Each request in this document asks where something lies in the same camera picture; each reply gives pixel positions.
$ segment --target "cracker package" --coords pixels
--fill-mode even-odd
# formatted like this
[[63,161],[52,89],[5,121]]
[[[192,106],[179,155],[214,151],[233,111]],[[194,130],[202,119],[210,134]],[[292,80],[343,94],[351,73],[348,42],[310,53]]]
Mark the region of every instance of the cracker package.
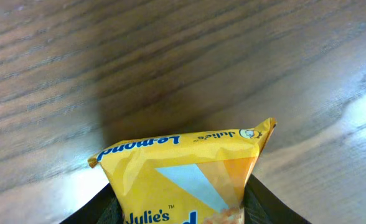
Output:
[[275,125],[121,141],[88,161],[104,169],[125,224],[239,224],[246,182]]

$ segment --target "light blue triangle graphic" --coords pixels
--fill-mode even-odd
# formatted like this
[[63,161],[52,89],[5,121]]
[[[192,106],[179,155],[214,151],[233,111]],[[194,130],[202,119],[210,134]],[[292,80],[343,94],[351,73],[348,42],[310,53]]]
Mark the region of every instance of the light blue triangle graphic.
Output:
[[228,209],[226,202],[197,165],[161,167],[156,170],[215,211],[221,212],[224,208]]

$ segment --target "table surface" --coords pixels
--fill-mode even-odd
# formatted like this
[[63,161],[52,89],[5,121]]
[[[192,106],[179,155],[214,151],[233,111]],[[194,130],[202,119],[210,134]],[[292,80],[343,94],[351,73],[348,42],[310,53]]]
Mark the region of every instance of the table surface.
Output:
[[58,223],[122,139],[278,126],[254,174],[366,223],[366,1],[0,0],[0,223]]

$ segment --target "wooden table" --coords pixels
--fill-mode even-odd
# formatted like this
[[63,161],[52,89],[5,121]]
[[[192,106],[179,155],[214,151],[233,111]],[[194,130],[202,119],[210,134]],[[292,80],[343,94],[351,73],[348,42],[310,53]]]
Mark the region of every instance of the wooden table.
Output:
[[58,223],[122,139],[278,127],[255,175],[366,223],[366,1],[0,1],[0,223]]

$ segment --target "yellow snack package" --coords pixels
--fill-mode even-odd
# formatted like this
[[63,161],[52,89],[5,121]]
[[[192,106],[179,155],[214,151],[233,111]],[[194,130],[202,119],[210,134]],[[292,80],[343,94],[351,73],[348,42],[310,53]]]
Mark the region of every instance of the yellow snack package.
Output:
[[125,224],[241,224],[246,182],[275,125],[121,141],[88,162],[104,169]]

